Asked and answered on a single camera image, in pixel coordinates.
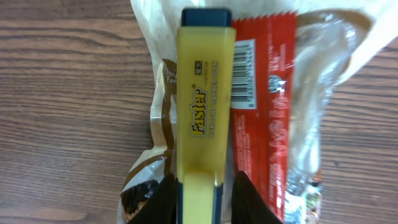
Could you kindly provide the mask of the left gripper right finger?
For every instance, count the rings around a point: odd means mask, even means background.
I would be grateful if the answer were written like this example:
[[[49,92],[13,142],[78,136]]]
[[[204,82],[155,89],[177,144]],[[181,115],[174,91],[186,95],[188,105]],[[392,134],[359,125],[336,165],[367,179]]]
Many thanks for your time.
[[[231,200],[232,224],[282,224],[268,209],[244,171],[238,171]]]

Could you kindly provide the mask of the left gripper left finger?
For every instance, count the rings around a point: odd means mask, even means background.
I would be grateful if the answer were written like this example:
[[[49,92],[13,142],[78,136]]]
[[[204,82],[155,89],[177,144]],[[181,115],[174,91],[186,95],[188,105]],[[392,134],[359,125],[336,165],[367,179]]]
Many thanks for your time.
[[[143,208],[127,224],[176,224],[178,184],[166,175]]]

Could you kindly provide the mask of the red snack bar wrapper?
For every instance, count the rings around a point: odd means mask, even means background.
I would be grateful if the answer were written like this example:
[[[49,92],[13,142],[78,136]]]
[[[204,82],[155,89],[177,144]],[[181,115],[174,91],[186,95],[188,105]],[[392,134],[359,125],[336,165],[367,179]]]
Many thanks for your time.
[[[296,14],[233,21],[231,90],[234,164],[262,201],[284,220],[289,119],[294,77]]]

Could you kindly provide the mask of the yellow highlighter marker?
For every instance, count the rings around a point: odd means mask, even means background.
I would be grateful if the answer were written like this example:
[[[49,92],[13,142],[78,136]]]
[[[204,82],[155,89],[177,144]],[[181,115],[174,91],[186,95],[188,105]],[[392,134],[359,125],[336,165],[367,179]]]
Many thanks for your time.
[[[176,43],[180,224],[221,221],[235,39],[230,10],[182,10]]]

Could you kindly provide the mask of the brown cookie bag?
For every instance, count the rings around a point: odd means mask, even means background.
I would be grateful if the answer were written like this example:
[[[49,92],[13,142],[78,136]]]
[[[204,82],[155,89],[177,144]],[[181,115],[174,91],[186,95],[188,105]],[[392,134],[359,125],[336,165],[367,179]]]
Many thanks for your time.
[[[129,171],[119,196],[118,223],[128,223],[137,215],[166,175],[173,174],[177,180],[176,43],[185,8],[228,9],[232,27],[238,19],[285,12],[296,14],[289,161],[282,223],[317,223],[322,201],[320,122],[323,112],[335,86],[354,75],[396,37],[397,28],[392,24],[397,20],[397,2],[133,0],[131,5],[154,69],[155,92],[150,108],[154,146],[144,151]],[[234,164],[230,102],[220,223],[231,223],[233,184],[238,171]]]

